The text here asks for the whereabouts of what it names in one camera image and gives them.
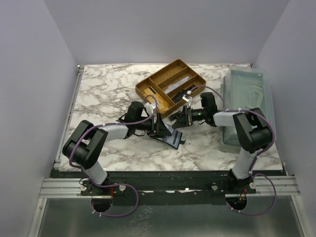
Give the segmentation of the black leather card holder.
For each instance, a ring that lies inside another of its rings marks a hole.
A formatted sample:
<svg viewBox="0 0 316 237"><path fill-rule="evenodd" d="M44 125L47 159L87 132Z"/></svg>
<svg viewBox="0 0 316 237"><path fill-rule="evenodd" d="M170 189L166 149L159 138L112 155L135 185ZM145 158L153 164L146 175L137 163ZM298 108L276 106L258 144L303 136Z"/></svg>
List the black leather card holder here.
<svg viewBox="0 0 316 237"><path fill-rule="evenodd" d="M175 149L178 149L180 145L185 144L186 139L182 139L183 133L181 131L172 128L171 125L167 125L167 129L169 130L169 132L171 132L171 136L164 136L163 138L152 136L152 138L161 141Z"/></svg>

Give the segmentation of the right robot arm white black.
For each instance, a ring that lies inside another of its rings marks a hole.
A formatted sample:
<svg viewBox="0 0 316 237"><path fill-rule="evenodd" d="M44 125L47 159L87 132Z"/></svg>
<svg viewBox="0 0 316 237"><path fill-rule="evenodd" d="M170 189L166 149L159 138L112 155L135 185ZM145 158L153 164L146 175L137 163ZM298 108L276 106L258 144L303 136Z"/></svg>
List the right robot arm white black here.
<svg viewBox="0 0 316 237"><path fill-rule="evenodd" d="M211 92L202 93L200 101L201 109L191 109L184 105L172 128L189 127L194 121L204 121L212 127L234 128L241 149L228 174L228 189L245 185L252 178L252 169L258 156L275 142L273 126L260 108L220 111Z"/></svg>

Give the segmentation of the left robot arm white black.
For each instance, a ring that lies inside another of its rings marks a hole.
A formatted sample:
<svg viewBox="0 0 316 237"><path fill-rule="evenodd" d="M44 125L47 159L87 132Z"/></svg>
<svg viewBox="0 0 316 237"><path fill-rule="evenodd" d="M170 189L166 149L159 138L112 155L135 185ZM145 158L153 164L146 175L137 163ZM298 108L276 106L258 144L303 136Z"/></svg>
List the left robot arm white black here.
<svg viewBox="0 0 316 237"><path fill-rule="evenodd" d="M145 111L142 103L133 101L117 122L93 125L87 120L81 121L64 144L62 154L69 159L70 165L80 168L95 184L102 185L108 175L98 159L106 142L127 139L136 130L159 139L172 135L160 114L156 118L154 114L144 117Z"/></svg>

